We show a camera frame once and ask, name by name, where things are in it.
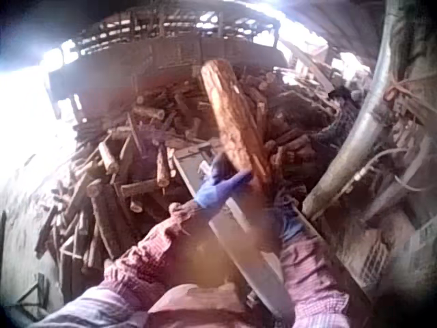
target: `metal pipe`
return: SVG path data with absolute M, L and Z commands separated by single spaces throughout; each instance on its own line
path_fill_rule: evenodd
M 383 124 L 378 117 L 381 113 L 388 111 L 381 104 L 384 91 L 389 84 L 391 32 L 398 15 L 399 0 L 387 0 L 384 31 L 371 91 L 367 95 L 354 127 L 341 147 L 339 154 L 329 165 L 314 189 L 305 198 L 303 213 L 309 219 L 323 211 L 331 199 L 361 167 L 382 131 Z

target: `tree bark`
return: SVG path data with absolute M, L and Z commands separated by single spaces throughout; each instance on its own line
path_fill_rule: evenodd
M 222 59 L 208 61 L 201 73 L 229 160 L 238 170 L 252 169 L 252 187 L 259 193 L 266 192 L 271 168 L 231 65 Z

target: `firewood pile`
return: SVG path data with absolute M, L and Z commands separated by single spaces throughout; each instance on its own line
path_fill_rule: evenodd
M 299 205 L 317 169 L 311 136 L 331 124 L 335 108 L 280 72 L 234 67 L 264 142 L 274 186 Z M 172 202 L 190 199 L 174 150 L 218 137 L 200 75 L 139 92 L 132 104 L 99 120 L 79 122 L 70 176 L 58 181 L 35 247 L 59 268 L 64 301 L 102 279 L 115 260 L 169 216 Z

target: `rubber glove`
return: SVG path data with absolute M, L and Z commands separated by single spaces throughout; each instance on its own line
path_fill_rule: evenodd
M 202 208 L 220 209 L 234 191 L 252 180 L 251 170 L 229 175 L 229 164 L 229 160 L 223 153 L 213 160 L 210 176 L 194 196 L 194 200 Z

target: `ceiling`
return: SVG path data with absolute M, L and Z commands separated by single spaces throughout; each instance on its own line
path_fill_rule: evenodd
M 92 23 L 127 8 L 158 0 L 4 1 L 0 10 L 0 69 L 36 65 Z M 352 52 L 373 66 L 382 33 L 382 0 L 263 0 L 325 38 L 339 51 Z

